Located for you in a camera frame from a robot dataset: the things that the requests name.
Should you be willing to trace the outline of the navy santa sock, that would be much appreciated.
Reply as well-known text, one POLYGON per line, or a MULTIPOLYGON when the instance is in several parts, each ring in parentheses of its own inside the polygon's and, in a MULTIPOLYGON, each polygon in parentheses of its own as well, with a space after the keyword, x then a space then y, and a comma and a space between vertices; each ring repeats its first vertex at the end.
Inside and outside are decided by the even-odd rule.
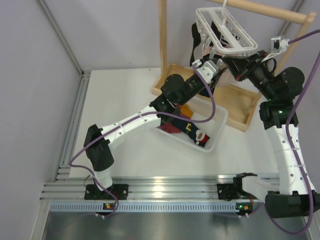
MULTIPOLYGON (((209 88, 210 89, 210 92, 211 94, 213 95, 214 94, 214 89, 213 88, 209 88)), ((198 93, 200 96, 203 96, 203 97, 206 97, 206 98, 209 98, 210 95, 209 95, 209 92, 206 88, 204 88, 203 90, 201 90, 199 93, 198 93)))
POLYGON ((199 129, 193 122, 184 121, 181 119, 174 119, 171 124, 182 131, 188 137, 193 140, 194 144, 202 148, 205 147, 210 137, 201 129, 199 129))

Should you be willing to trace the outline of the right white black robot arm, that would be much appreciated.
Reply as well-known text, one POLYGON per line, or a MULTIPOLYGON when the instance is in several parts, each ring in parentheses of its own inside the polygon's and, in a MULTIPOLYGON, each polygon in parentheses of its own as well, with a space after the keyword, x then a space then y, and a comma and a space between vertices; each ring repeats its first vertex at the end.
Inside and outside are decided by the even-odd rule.
POLYGON ((297 67, 275 74, 268 68, 266 56, 265 51, 259 51, 248 57, 225 56, 222 61, 236 81, 248 79, 266 98, 259 106, 259 117, 274 151, 279 187, 254 173, 239 173, 233 178, 233 192, 238 198, 253 195, 262 201, 273 219, 305 217, 320 208, 320 195, 304 164, 294 109, 305 76, 297 67))

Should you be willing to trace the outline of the white plastic clip hanger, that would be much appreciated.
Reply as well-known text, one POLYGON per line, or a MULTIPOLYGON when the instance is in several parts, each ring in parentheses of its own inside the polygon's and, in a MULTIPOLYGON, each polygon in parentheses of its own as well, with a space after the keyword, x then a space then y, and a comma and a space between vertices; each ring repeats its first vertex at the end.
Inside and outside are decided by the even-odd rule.
POLYGON ((245 29, 236 21, 232 14, 227 10, 227 0, 223 1, 221 7, 200 7, 195 10, 195 23, 201 37, 201 48, 204 45, 214 47, 208 54, 211 58, 217 54, 220 56, 242 56, 252 55, 257 49, 256 41, 245 31, 245 29), (240 37, 240 43, 233 37, 226 27, 226 21, 234 25, 235 33, 240 37), (218 30, 224 35, 231 45, 230 48, 223 47, 211 29, 211 23, 214 22, 218 30))

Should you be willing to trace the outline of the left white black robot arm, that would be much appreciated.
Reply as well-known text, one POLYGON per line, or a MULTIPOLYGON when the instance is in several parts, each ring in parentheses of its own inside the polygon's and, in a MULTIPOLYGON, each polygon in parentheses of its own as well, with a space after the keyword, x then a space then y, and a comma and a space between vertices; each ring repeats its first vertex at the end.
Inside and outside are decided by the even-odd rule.
POLYGON ((182 112, 183 106, 201 92, 206 92, 210 99, 217 82, 225 71, 221 68, 220 56, 195 60, 191 63, 193 75, 187 80, 177 73, 169 75, 161 87, 161 94, 140 112, 104 127, 92 125, 88 128, 84 149, 93 168, 92 177, 95 192, 103 199, 113 194, 111 166, 114 164, 112 150, 117 148, 126 137, 137 135, 145 130, 172 125, 187 135, 197 147, 204 148, 210 136, 197 124, 210 121, 214 115, 204 120, 195 120, 182 112))

